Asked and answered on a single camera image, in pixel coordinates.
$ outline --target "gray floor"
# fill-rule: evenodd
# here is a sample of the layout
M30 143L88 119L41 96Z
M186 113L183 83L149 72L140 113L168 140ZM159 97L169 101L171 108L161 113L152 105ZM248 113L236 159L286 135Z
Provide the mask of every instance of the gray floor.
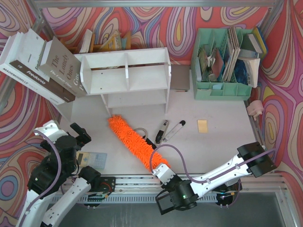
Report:
M156 204L75 205L60 227L284 227L274 193L242 193L233 207L199 203L187 211L160 215Z

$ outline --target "yellow card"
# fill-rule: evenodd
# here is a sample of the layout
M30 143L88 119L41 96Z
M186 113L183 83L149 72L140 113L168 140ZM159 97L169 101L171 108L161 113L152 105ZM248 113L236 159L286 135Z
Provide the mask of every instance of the yellow card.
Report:
M208 133L207 120L198 120L199 133Z

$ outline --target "gray notebook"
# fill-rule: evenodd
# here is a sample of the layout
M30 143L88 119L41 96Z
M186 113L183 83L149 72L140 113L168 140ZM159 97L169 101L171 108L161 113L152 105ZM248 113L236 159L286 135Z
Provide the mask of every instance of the gray notebook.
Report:
M189 65L171 65L170 89L189 90Z

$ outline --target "green desk organizer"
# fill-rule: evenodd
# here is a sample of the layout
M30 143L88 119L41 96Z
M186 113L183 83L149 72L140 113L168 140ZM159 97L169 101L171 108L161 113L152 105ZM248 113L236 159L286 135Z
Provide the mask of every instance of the green desk organizer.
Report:
M239 46L243 41L243 36L251 33L251 29L236 29ZM204 44L209 44L210 38L214 39L216 47L224 56L228 31L227 28L199 28L194 52L191 59L191 74L193 78L194 96L198 100L247 100L250 97L251 87L242 83L238 83L234 73L230 82L223 82L222 76L218 82L197 82L196 79L196 57L199 55L199 50ZM221 90L212 89L213 85L221 84Z

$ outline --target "red wire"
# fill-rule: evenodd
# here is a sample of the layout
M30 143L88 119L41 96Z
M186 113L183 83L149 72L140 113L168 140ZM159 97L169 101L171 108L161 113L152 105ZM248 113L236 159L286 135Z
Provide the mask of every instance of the red wire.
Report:
M109 186L109 184L108 184L108 183L102 182L101 184L105 184L107 187L109 187L110 192L112 192L112 191L113 191L113 190L112 190L112 188L111 188L111 186Z

